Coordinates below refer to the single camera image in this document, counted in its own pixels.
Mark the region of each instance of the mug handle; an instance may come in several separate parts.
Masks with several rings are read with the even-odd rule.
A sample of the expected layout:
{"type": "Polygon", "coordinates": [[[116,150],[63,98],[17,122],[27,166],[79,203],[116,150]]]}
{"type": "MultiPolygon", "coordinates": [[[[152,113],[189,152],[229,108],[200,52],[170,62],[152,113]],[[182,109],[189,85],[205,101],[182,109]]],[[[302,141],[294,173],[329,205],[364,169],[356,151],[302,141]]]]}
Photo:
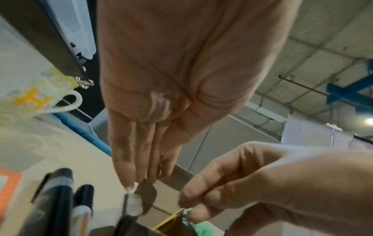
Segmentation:
{"type": "Polygon", "coordinates": [[[71,90],[68,94],[66,95],[73,95],[75,96],[76,100],[70,105],[63,106],[63,107],[52,107],[48,110],[42,111],[42,114],[44,113],[58,113],[58,112],[68,112],[74,109],[77,109],[83,102],[83,98],[80,93],[78,93],[75,90],[71,90]]]}

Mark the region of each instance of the orange border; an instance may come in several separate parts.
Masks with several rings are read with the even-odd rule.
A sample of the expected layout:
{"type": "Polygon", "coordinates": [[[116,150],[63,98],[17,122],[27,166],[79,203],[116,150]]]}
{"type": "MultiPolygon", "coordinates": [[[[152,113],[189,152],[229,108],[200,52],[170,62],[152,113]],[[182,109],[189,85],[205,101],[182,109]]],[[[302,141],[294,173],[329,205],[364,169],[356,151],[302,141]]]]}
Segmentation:
{"type": "Polygon", "coordinates": [[[0,192],[0,222],[5,215],[5,212],[7,210],[8,204],[10,199],[12,198],[12,195],[14,191],[16,190],[16,187],[21,180],[22,174],[0,169],[0,175],[5,175],[8,177],[7,182],[4,185],[4,188],[0,192]]]}

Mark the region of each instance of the pen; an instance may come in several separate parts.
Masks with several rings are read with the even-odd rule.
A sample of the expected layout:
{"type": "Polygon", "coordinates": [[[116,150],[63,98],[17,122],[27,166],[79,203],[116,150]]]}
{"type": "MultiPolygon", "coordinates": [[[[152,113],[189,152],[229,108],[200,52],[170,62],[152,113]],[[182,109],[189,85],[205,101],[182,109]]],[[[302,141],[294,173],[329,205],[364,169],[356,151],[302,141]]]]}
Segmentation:
{"type": "Polygon", "coordinates": [[[34,207],[18,236],[68,236],[73,206],[72,170],[56,170],[40,185],[33,197],[34,207]]]}
{"type": "Polygon", "coordinates": [[[92,217],[94,187],[90,184],[79,187],[74,195],[75,207],[71,216],[70,236],[88,236],[88,223],[92,217]]]}

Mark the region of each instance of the black pen cap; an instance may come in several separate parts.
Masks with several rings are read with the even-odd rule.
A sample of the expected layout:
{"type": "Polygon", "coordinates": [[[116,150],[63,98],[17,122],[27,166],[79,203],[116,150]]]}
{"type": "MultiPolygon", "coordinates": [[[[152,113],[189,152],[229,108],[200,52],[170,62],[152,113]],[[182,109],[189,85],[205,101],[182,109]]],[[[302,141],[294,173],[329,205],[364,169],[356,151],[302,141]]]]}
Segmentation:
{"type": "Polygon", "coordinates": [[[67,177],[73,179],[73,171],[69,168],[61,168],[51,174],[49,180],[56,177],[67,177]]]}
{"type": "Polygon", "coordinates": [[[93,215],[93,194],[94,187],[90,184],[82,185],[74,195],[75,206],[87,206],[92,210],[93,215]]]}

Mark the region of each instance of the green object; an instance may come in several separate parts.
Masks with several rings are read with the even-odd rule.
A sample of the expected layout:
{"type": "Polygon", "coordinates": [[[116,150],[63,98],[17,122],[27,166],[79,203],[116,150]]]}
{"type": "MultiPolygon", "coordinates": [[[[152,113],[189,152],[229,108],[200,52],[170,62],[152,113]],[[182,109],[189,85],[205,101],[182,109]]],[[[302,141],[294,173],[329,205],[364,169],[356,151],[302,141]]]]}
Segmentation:
{"type": "Polygon", "coordinates": [[[184,214],[184,218],[183,218],[184,225],[187,226],[188,224],[191,224],[198,236],[214,236],[214,230],[211,228],[209,223],[202,222],[199,224],[193,224],[193,223],[187,222],[186,216],[190,210],[191,208],[184,210],[184,213],[183,213],[184,214]]]}

